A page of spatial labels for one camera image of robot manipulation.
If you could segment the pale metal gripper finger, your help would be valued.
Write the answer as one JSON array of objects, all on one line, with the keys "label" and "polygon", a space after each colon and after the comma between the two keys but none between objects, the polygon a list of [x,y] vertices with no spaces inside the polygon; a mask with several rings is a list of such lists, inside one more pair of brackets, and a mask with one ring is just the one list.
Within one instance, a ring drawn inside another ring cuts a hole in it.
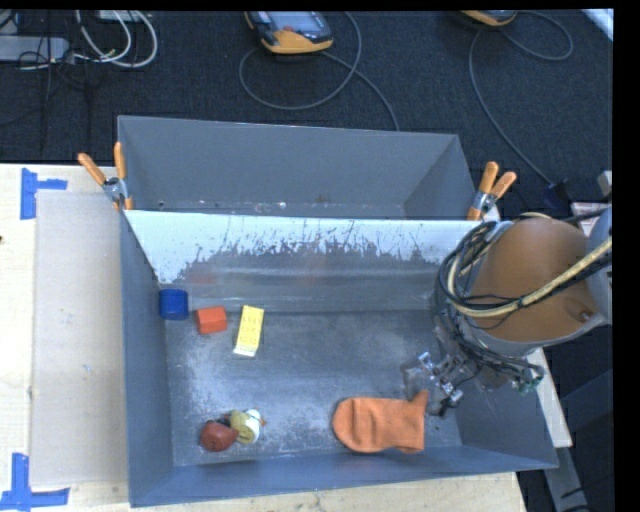
[{"label": "pale metal gripper finger", "polygon": [[427,390],[432,385],[433,367],[429,351],[401,365],[404,393],[407,398],[414,398],[420,391]]},{"label": "pale metal gripper finger", "polygon": [[426,411],[430,416],[444,416],[449,410],[459,406],[464,392],[452,385],[431,386],[428,388],[429,399]]}]

